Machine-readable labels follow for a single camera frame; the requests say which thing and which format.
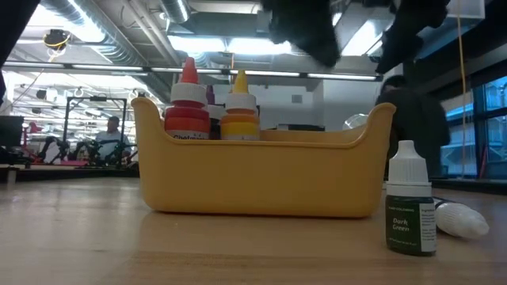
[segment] table surface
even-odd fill
[[[433,257],[387,249],[365,219],[168,215],[139,180],[0,185],[0,284],[507,284],[507,197],[435,190],[481,212],[479,241]]]

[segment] pipe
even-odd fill
[[[186,0],[159,0],[162,10],[173,23],[185,23],[190,18],[190,8]]]
[[[171,64],[175,64],[174,59],[171,57],[169,52],[164,49],[164,47],[160,44],[160,42],[153,36],[153,33],[148,29],[146,24],[144,24],[143,19],[137,14],[137,12],[132,7],[130,1],[123,0],[122,1],[126,10],[134,17],[134,20],[137,22],[137,25],[143,30],[144,34],[150,39],[150,42],[157,48],[157,51],[162,54],[162,57],[167,60]]]
[[[101,41],[108,46],[93,47],[112,64],[122,66],[146,66],[148,61],[135,49],[104,11],[90,0],[41,0],[40,4],[55,15],[67,19],[72,25],[92,32],[101,32]],[[169,101],[170,86],[157,74],[136,77],[163,102]]]
[[[158,37],[158,40],[160,40],[160,42],[162,43],[164,48],[166,48],[166,50],[169,52],[169,54],[173,58],[174,63],[172,63],[172,64],[177,65],[177,66],[181,65],[180,60],[179,60],[180,58],[177,55],[176,51],[174,50],[174,47],[169,42],[169,39],[167,38],[167,36],[165,34],[163,34],[162,32],[160,32],[157,24],[153,21],[153,19],[150,17],[150,14],[146,10],[146,7],[144,5],[142,5],[139,0],[131,0],[131,1],[134,4],[134,7],[139,11],[141,16],[144,18],[146,23],[149,24],[149,26],[151,27],[151,31]]]

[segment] ductwork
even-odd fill
[[[67,19],[71,24],[90,31],[101,32],[104,39],[93,49],[111,63],[122,66],[146,66],[148,62],[127,40],[124,34],[104,14],[102,9],[90,0],[42,0],[40,4],[46,10]],[[162,102],[169,101],[170,86],[158,75],[148,74],[137,77],[147,85],[150,91]]]
[[[173,23],[185,23],[190,18],[190,7],[186,0],[160,0],[160,5]]]

